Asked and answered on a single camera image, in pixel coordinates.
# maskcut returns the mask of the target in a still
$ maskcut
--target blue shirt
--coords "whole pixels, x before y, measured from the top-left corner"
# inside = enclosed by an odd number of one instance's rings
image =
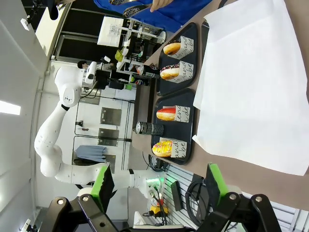
[[[138,0],[119,6],[111,5],[108,0],[94,0],[94,2],[100,8],[122,14],[128,7],[149,4],[153,1]],[[153,13],[150,12],[150,9],[146,9],[132,18],[167,31],[176,32],[210,2],[211,0],[174,0],[171,4]]]

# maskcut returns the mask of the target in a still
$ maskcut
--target bolt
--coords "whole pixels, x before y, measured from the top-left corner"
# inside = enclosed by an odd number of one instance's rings
[[[261,197],[256,197],[255,199],[257,202],[261,202],[262,201],[262,198]]]
[[[231,199],[231,200],[235,200],[235,199],[236,199],[236,195],[235,195],[235,194],[231,194],[231,195],[230,195],[230,199]]]

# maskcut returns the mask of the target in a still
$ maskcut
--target bun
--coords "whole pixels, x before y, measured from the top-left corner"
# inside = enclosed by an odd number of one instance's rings
[[[160,76],[164,80],[170,80],[179,75],[179,64],[168,65],[161,69]]]
[[[172,141],[159,142],[153,146],[152,151],[156,156],[169,157],[172,155]]]
[[[175,55],[181,47],[181,43],[178,41],[172,41],[163,47],[165,55]]]
[[[176,108],[164,108],[156,112],[156,117],[163,121],[174,121]]]

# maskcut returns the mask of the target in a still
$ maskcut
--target brown table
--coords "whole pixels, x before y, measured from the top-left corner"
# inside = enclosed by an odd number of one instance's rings
[[[203,16],[218,8],[220,0],[213,0],[208,6],[196,14],[189,22],[195,22],[198,25],[199,35],[203,22]],[[302,52],[303,60],[307,73],[309,73],[309,0],[285,0],[288,12],[290,14],[299,46]],[[146,64],[158,63],[161,49],[158,49],[147,61]],[[199,67],[197,76],[193,84],[189,87],[194,91],[197,88],[199,73],[201,68],[201,53],[199,54]],[[137,102],[135,108],[135,121],[147,121],[152,118],[154,103],[159,96],[149,87],[140,87],[137,91]],[[196,110],[196,127],[199,120],[199,110]],[[144,152],[144,154],[152,154],[151,136],[137,135],[133,133],[133,146]],[[227,184],[236,185],[242,191],[257,194],[263,193],[267,195],[271,201],[285,204],[291,207],[309,210],[309,172],[304,176],[296,176],[276,172],[251,163],[240,161],[233,158],[220,157],[210,155],[205,152],[199,145],[193,143],[190,161],[181,166],[182,168],[196,173],[201,176],[206,175],[207,163],[217,163],[223,174]]]

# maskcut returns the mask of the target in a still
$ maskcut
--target cardboard box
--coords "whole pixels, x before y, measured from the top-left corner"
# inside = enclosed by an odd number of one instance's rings
[[[181,36],[180,37],[180,49],[174,55],[168,55],[169,57],[173,57],[175,59],[181,59],[186,55],[189,55],[194,51],[194,40],[188,37]]]
[[[163,106],[163,109],[176,108],[176,115],[174,121],[177,122],[189,122],[190,119],[190,107],[184,107],[180,105],[175,106]]]
[[[193,64],[180,61],[179,62],[179,75],[167,81],[171,81],[174,83],[180,83],[183,81],[190,80],[193,77],[193,68],[194,68]]]
[[[169,138],[160,138],[160,142],[163,141],[172,141],[172,158],[185,158],[187,153],[187,142],[169,139]]]

